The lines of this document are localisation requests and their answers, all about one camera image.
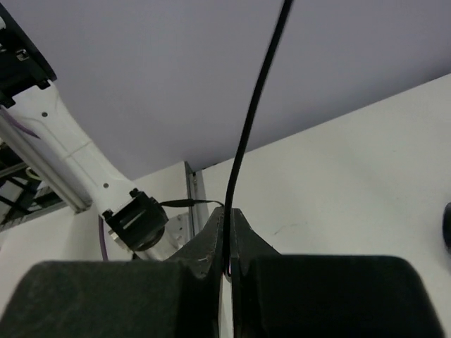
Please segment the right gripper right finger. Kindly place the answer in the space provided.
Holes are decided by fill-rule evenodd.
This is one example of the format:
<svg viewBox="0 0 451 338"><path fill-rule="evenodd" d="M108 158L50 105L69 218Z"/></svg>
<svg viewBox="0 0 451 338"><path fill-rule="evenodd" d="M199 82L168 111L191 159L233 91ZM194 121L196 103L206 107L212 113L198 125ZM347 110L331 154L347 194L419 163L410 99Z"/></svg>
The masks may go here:
<svg viewBox="0 0 451 338"><path fill-rule="evenodd" d="M261 328L258 293L260 277L254 263L262 257L278 254L252 229L243 212L234 208L230 221L230 283L234 337L256 337Z"/></svg>

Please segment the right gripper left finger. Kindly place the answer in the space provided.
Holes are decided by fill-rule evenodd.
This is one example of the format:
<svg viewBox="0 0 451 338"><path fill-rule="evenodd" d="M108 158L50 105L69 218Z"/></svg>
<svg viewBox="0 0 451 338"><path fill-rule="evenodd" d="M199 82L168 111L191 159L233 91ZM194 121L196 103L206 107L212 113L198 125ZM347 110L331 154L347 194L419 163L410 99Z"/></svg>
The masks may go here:
<svg viewBox="0 0 451 338"><path fill-rule="evenodd" d="M220 334L224 208L217 207L199 234L170 257L175 337Z"/></svg>

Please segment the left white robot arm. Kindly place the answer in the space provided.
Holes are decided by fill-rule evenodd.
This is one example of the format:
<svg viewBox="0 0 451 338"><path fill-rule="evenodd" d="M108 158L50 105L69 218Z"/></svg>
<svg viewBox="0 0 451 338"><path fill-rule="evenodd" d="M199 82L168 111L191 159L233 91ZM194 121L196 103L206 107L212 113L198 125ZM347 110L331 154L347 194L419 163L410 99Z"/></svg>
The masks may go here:
<svg viewBox="0 0 451 338"><path fill-rule="evenodd" d="M162 206L124 176L74 120L57 76L10 13L1 9L1 107L68 166L87 191L116 243L142 259L163 261L178 250Z"/></svg>

